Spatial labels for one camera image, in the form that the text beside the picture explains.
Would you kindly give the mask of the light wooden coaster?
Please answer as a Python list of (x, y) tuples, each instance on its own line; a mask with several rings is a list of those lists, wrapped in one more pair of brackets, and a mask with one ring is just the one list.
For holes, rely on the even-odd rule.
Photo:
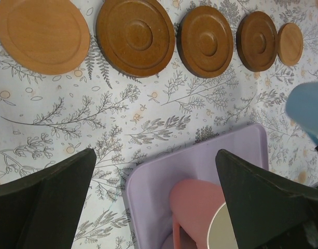
[(57, 75), (80, 66), (90, 32), (71, 1), (0, 1), (0, 43), (23, 67)]
[(303, 52), (303, 36), (295, 23), (284, 24), (278, 33), (278, 55), (281, 62), (287, 66), (296, 65)]

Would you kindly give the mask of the light blue mug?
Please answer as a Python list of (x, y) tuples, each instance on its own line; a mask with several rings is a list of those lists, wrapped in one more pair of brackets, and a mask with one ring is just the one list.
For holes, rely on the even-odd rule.
[(318, 146), (318, 81), (296, 86), (288, 96), (285, 111)]

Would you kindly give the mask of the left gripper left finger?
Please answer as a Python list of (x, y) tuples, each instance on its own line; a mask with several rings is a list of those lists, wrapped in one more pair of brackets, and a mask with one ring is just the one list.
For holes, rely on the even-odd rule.
[(0, 185), (0, 248), (71, 248), (95, 164), (86, 148)]

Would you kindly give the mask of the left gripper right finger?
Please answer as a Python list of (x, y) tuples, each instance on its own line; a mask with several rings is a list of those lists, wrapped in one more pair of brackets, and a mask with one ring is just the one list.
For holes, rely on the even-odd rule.
[(318, 188), (225, 149), (215, 161), (239, 248), (318, 248)]

